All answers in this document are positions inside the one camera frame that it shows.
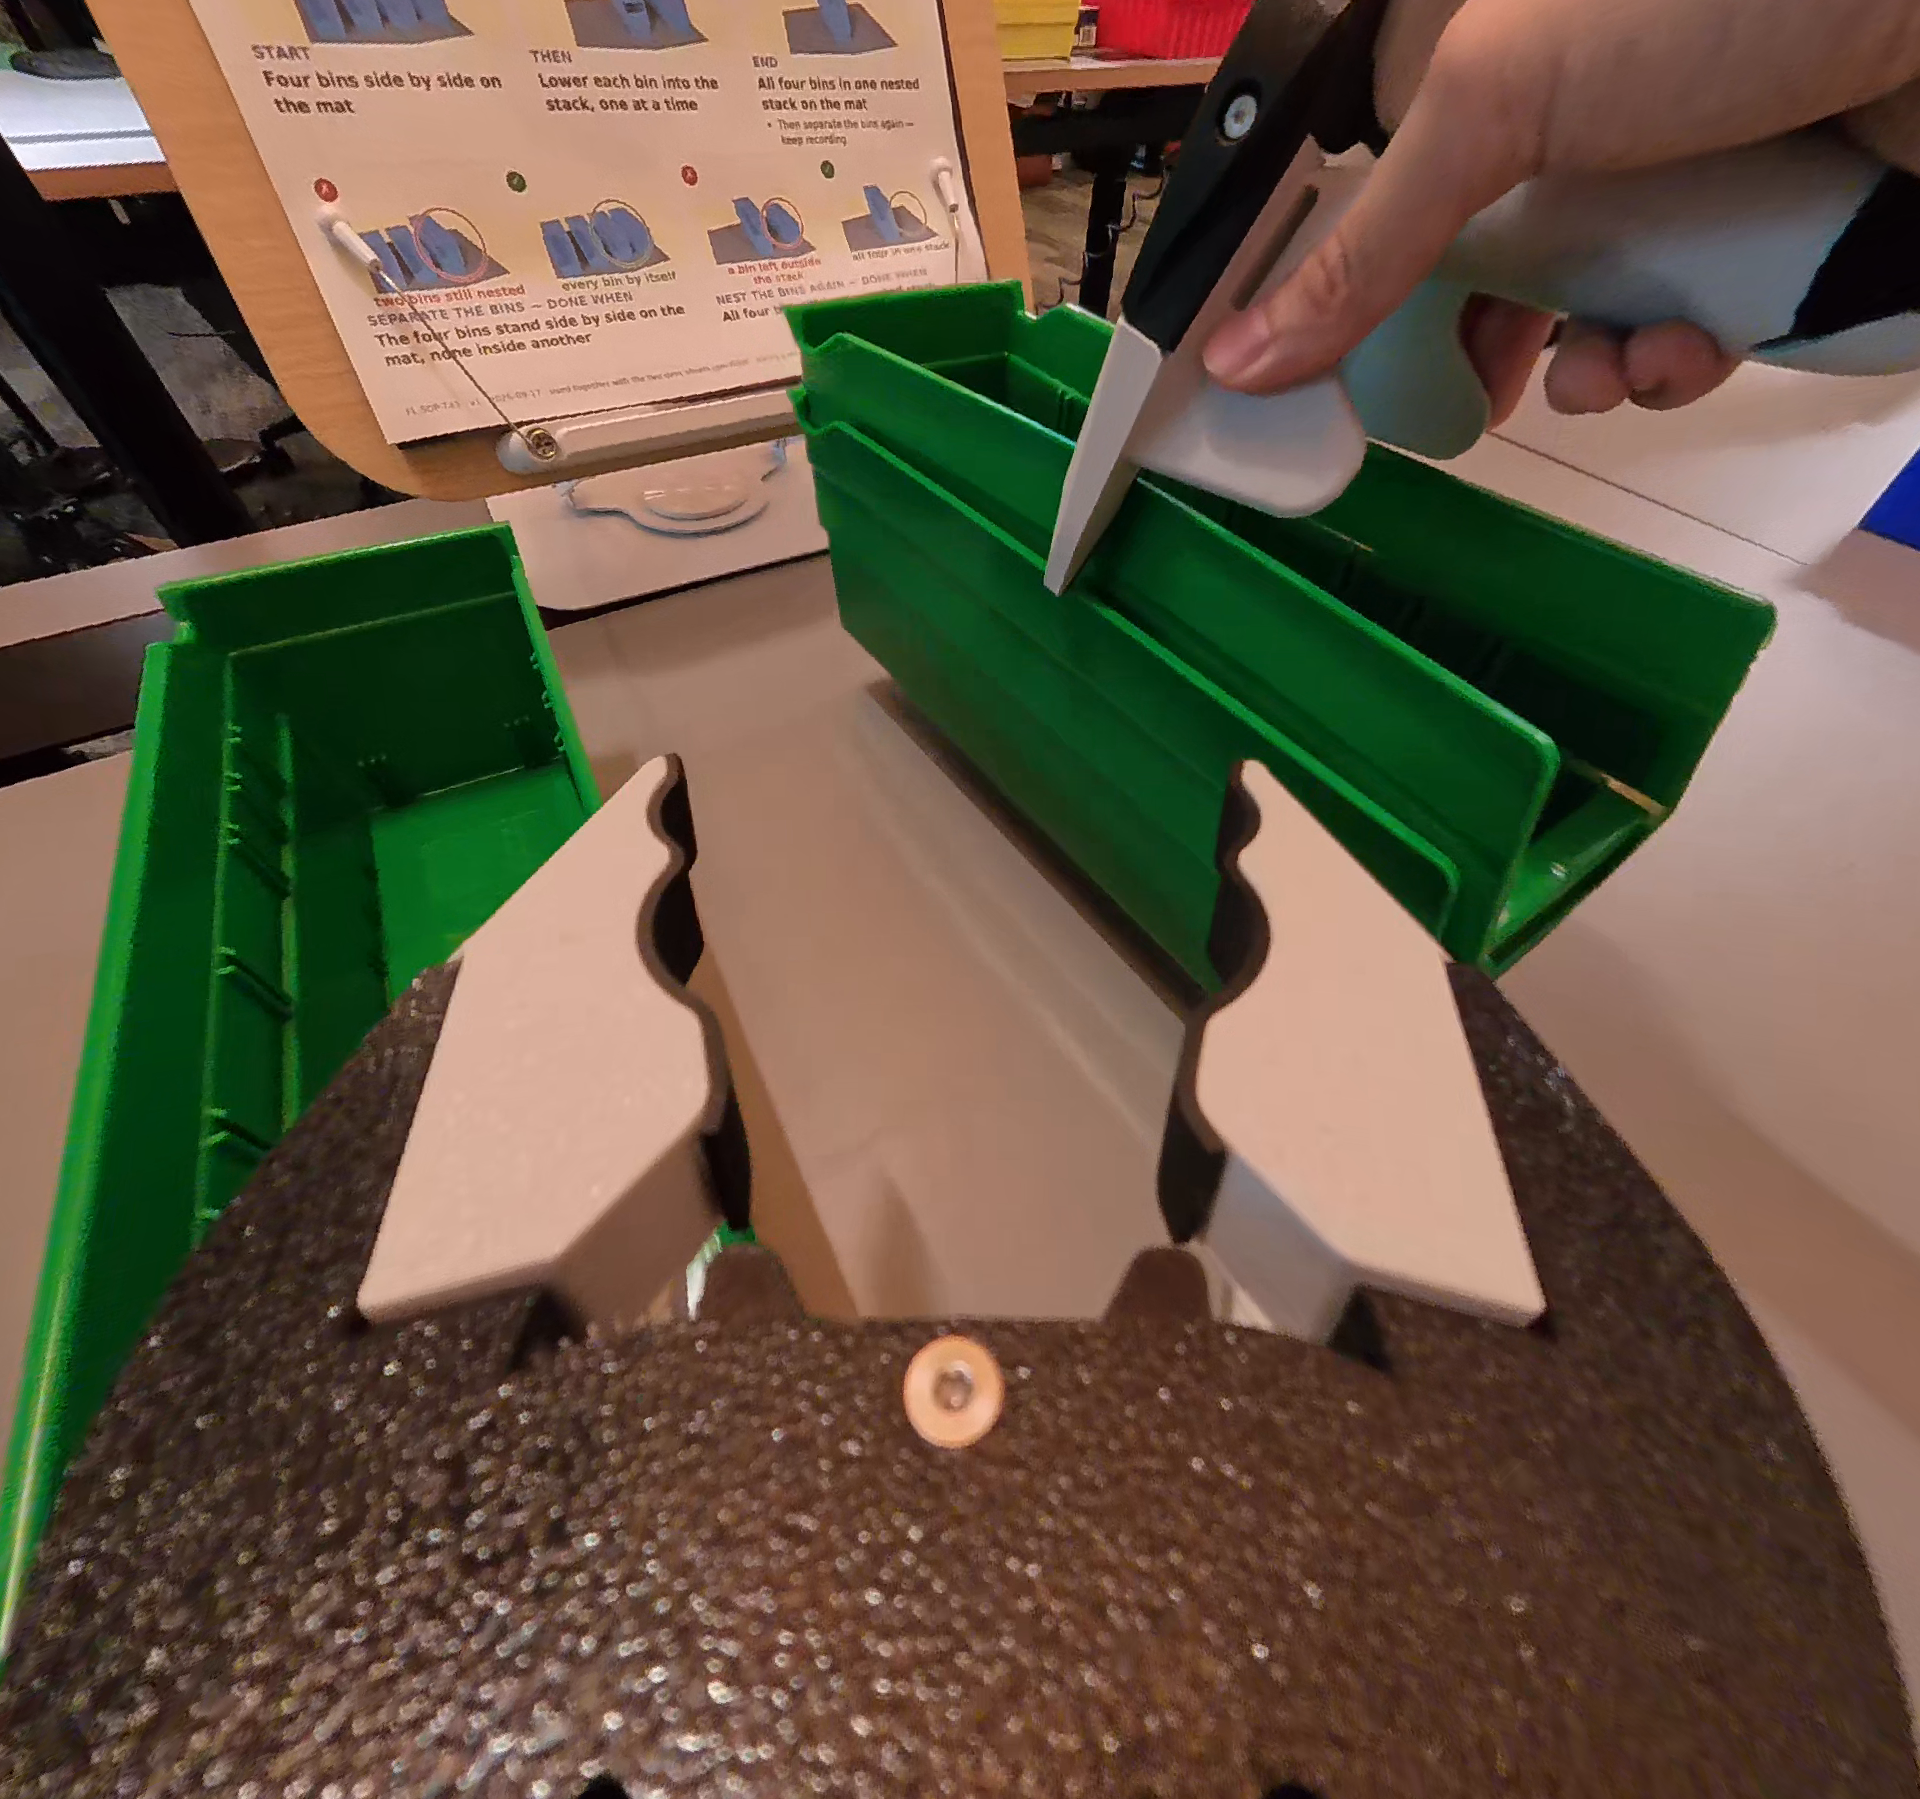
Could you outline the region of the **person's right hand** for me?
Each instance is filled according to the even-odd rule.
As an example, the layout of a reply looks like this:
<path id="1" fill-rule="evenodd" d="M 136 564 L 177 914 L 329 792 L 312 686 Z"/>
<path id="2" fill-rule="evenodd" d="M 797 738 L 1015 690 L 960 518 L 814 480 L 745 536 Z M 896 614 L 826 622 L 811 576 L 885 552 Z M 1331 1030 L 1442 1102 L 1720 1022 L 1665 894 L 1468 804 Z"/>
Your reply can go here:
<path id="1" fill-rule="evenodd" d="M 1918 0 L 1465 0 L 1356 202 L 1206 370 L 1242 394 L 1330 372 L 1528 180 L 1826 125 L 1914 176 L 1915 87 Z"/>

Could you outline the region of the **wooden-top table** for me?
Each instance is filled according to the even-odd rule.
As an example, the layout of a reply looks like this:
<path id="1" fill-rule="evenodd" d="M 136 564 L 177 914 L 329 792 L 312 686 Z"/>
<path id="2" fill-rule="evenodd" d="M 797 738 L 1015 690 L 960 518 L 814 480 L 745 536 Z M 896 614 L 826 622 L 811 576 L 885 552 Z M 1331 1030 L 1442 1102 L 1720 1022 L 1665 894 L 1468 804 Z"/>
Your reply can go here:
<path id="1" fill-rule="evenodd" d="M 1217 59 L 1136 59 L 1095 51 L 1001 73 L 1022 194 L 1051 184 L 1040 284 L 1109 316 L 1129 272 L 1129 236 L 1157 204 L 1168 157 L 1198 109 Z"/>
<path id="2" fill-rule="evenodd" d="M 2 63 L 2 133 L 50 202 L 177 194 L 180 186 L 120 77 L 48 81 Z"/>

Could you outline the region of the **printed instruction sheet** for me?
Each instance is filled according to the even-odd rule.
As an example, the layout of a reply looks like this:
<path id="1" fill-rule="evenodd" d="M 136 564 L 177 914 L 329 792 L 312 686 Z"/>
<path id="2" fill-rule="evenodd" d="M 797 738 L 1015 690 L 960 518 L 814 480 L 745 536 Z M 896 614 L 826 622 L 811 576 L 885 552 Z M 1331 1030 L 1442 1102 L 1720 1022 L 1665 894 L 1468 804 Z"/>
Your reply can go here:
<path id="1" fill-rule="evenodd" d="M 383 440 L 797 372 L 985 274 L 940 0 L 187 0 Z"/>

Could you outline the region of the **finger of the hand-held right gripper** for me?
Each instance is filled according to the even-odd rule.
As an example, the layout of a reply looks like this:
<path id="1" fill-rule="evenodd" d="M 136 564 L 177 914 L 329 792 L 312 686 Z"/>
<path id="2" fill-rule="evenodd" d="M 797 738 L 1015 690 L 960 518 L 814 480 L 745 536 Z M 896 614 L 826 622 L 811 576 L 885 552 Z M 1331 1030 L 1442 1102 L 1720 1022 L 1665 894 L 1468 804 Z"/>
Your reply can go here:
<path id="1" fill-rule="evenodd" d="M 1418 79 L 1389 21 L 1406 0 L 1253 0 L 1183 133 L 1136 254 L 1068 462 L 1043 584 L 1085 568 L 1139 474 L 1275 516 L 1313 516 L 1358 474 L 1368 440 L 1326 372 L 1279 396 L 1217 386 L 1204 364 L 1327 234 Z"/>

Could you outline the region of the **instruction sheet on stand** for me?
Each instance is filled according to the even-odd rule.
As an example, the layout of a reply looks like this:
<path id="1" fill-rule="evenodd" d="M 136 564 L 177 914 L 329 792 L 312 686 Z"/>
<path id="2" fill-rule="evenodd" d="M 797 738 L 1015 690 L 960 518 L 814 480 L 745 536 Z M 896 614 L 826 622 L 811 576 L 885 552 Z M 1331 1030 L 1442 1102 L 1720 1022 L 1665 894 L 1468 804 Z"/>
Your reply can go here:
<path id="1" fill-rule="evenodd" d="M 937 5 L 963 180 L 985 268 L 983 276 L 960 282 L 1025 284 L 991 0 Z M 155 135 L 278 392 L 328 452 L 375 484 L 432 500 L 479 498 L 599 470 L 681 460 L 794 430 L 790 394 L 799 380 L 799 354 L 787 334 L 796 374 L 770 386 L 389 444 L 372 418 L 299 240 L 187 0 L 86 0 L 86 7 Z"/>

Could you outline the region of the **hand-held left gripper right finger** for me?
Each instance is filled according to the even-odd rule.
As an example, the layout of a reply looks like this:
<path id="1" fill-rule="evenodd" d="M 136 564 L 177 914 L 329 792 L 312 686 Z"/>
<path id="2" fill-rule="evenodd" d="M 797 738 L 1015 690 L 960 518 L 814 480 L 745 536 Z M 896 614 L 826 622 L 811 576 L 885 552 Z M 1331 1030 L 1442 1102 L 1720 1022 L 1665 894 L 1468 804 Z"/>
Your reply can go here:
<path id="1" fill-rule="evenodd" d="M 1217 1320 L 1326 1342 L 1381 1292 L 1515 1330 L 1545 1294 L 1449 962 L 1257 760 L 1227 784 L 1157 1198 Z"/>

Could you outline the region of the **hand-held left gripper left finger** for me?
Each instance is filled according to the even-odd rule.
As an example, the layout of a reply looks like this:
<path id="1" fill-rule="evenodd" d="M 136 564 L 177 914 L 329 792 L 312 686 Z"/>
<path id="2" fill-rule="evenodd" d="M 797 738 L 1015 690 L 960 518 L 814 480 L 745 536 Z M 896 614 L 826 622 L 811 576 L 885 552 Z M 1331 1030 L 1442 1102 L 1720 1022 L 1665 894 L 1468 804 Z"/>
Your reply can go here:
<path id="1" fill-rule="evenodd" d="M 751 1162 L 678 756 L 646 762 L 460 950 L 356 1292 L 373 1326 L 540 1292 L 581 1326 L 683 1302 Z"/>

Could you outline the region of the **red plastic bin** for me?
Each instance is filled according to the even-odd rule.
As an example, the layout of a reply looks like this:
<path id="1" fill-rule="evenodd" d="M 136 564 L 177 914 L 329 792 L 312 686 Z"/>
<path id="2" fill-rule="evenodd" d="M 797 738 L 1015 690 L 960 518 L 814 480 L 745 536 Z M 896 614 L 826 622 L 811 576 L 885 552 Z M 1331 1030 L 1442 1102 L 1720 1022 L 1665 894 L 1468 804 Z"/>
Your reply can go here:
<path id="1" fill-rule="evenodd" d="M 1081 0 L 1098 51 L 1129 59 L 1222 59 L 1256 0 Z"/>

